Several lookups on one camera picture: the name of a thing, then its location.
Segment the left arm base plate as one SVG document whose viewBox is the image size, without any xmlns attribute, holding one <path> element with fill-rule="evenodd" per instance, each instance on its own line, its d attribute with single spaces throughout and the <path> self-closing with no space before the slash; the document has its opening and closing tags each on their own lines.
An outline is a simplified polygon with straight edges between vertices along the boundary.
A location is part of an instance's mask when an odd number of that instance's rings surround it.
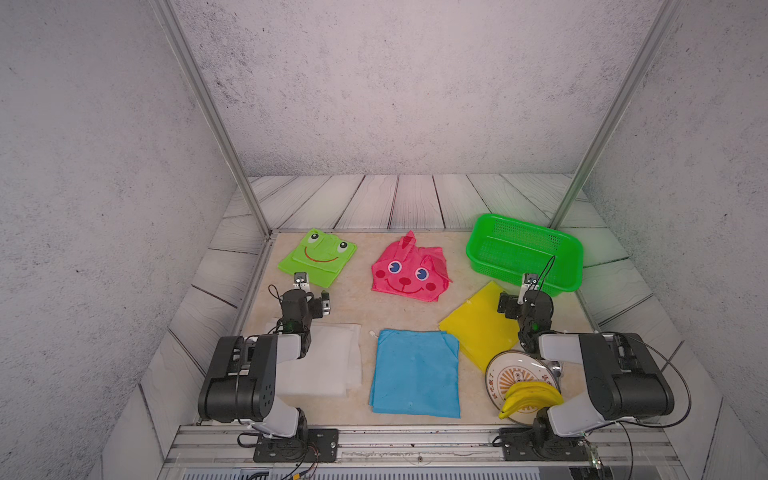
<svg viewBox="0 0 768 480">
<path fill-rule="evenodd" d="M 339 430 L 310 428 L 292 438 L 259 436 L 254 446 L 255 463 L 334 463 L 339 447 Z"/>
</svg>

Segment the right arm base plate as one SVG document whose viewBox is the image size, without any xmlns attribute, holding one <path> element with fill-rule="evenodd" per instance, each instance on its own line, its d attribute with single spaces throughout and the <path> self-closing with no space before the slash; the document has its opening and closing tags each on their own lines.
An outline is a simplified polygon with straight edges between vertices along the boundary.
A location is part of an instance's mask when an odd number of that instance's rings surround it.
<svg viewBox="0 0 768 480">
<path fill-rule="evenodd" d="M 534 428 L 501 428 L 492 441 L 505 461 L 586 462 L 590 454 L 582 440 L 563 438 Z"/>
</svg>

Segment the white raincoat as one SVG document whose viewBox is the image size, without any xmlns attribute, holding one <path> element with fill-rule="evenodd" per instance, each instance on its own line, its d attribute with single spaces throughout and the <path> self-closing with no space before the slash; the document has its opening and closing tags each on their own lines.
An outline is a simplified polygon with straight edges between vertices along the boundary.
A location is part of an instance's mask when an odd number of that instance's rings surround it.
<svg viewBox="0 0 768 480">
<path fill-rule="evenodd" d="M 277 365 L 278 396 L 345 397 L 362 385 L 361 326 L 317 322 L 302 359 Z"/>
</svg>

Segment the blue raincoat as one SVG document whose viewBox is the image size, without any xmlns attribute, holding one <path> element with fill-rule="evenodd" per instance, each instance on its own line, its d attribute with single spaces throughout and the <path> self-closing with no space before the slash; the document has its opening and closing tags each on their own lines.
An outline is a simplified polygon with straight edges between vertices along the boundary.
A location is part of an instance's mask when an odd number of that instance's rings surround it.
<svg viewBox="0 0 768 480">
<path fill-rule="evenodd" d="M 382 330 L 369 405 L 377 414 L 460 418 L 458 339 L 443 331 Z"/>
</svg>

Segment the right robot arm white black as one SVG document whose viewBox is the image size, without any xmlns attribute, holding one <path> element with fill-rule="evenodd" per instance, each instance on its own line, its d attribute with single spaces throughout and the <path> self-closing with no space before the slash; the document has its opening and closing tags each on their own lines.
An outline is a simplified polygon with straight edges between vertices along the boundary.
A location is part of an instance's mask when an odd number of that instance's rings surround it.
<svg viewBox="0 0 768 480">
<path fill-rule="evenodd" d="M 530 359 L 547 371 L 554 363 L 579 364 L 586 385 L 584 393 L 566 400 L 552 380 L 516 381 L 497 392 L 499 418 L 530 411 L 537 415 L 532 426 L 575 438 L 618 421 L 672 413 L 672 389 L 639 335 L 557 332 L 554 302 L 540 290 L 501 293 L 497 312 L 517 322 L 522 350 L 502 352 L 493 362 L 507 358 L 518 367 Z"/>
</svg>

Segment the green plastic basket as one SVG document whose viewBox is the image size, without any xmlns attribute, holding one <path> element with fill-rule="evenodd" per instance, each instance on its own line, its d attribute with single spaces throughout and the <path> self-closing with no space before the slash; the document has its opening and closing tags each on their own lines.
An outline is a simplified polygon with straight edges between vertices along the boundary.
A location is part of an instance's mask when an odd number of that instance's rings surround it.
<svg viewBox="0 0 768 480">
<path fill-rule="evenodd" d="M 520 286 L 526 274 L 544 276 L 543 290 L 552 297 L 582 285 L 584 248 L 575 237 L 495 214 L 478 218 L 466 255 L 480 274 Z"/>
</svg>

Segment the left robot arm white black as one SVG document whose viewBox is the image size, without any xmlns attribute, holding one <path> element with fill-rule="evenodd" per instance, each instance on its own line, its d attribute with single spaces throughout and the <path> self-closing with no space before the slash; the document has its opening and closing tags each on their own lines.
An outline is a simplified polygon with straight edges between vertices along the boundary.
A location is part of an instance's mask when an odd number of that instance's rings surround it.
<svg viewBox="0 0 768 480">
<path fill-rule="evenodd" d="M 306 416 L 276 393 L 277 366 L 306 356 L 314 320 L 330 313 L 330 296 L 301 288 L 278 297 L 282 316 L 275 331 L 218 340 L 198 397 L 203 420 L 246 423 L 267 438 L 308 436 Z"/>
</svg>

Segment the yellow raincoat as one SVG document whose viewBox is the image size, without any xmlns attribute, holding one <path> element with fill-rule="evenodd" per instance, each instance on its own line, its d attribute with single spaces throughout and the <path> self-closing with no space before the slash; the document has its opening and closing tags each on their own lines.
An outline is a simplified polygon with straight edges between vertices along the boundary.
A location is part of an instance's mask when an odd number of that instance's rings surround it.
<svg viewBox="0 0 768 480">
<path fill-rule="evenodd" d="M 491 281 L 439 324 L 441 331 L 459 341 L 460 351 L 481 371 L 497 354 L 518 343 L 517 321 L 497 311 L 502 293 L 502 287 Z"/>
</svg>

